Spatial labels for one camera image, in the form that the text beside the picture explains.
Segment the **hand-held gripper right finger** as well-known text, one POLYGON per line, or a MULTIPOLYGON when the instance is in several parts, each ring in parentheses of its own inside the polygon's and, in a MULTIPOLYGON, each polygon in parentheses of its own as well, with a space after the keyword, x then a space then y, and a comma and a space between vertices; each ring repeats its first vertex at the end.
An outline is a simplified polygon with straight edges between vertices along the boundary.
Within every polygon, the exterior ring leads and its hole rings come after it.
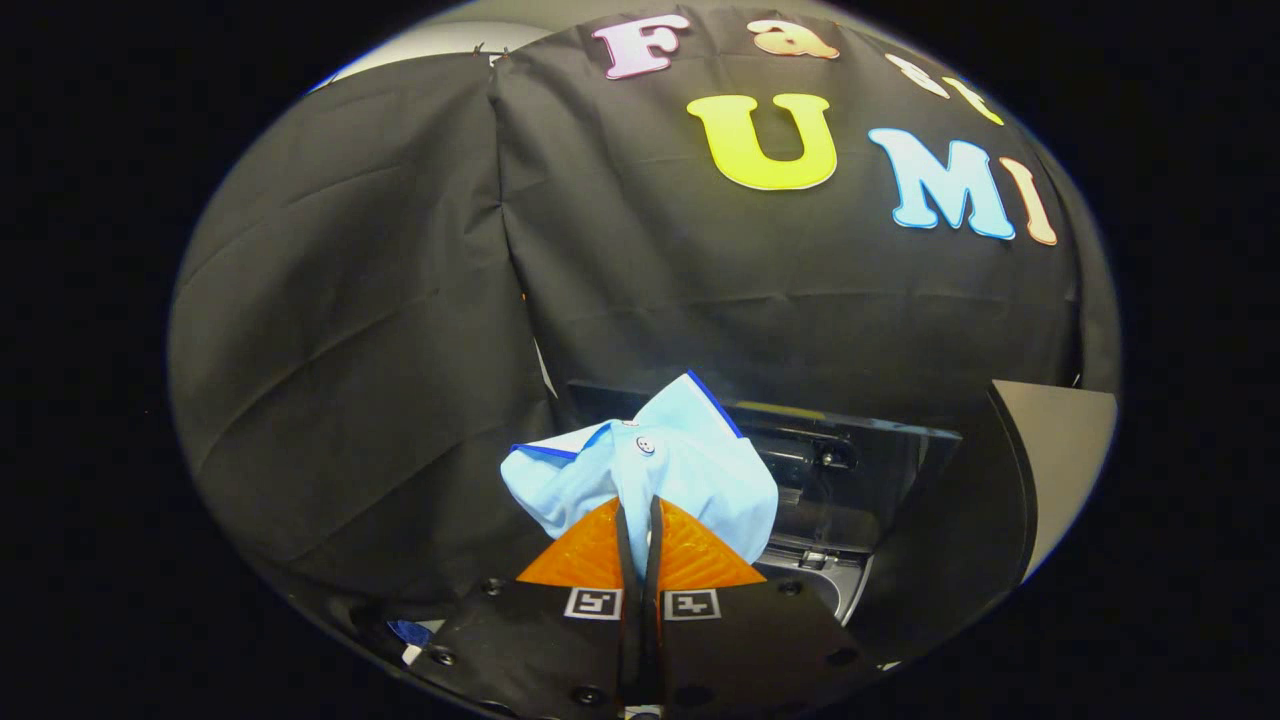
POLYGON ((803 719, 881 676, 809 580, 762 575, 664 498, 652 502, 645 651, 664 719, 803 719))

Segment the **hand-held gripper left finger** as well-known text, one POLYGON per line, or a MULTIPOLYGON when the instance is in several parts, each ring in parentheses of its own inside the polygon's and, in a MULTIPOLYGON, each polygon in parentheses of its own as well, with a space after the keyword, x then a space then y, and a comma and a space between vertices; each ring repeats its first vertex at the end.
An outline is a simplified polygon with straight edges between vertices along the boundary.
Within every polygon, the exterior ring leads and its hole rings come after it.
POLYGON ((498 717, 620 717, 641 648, 627 529, 611 498, 517 577, 481 580, 416 657, 416 678, 498 717))

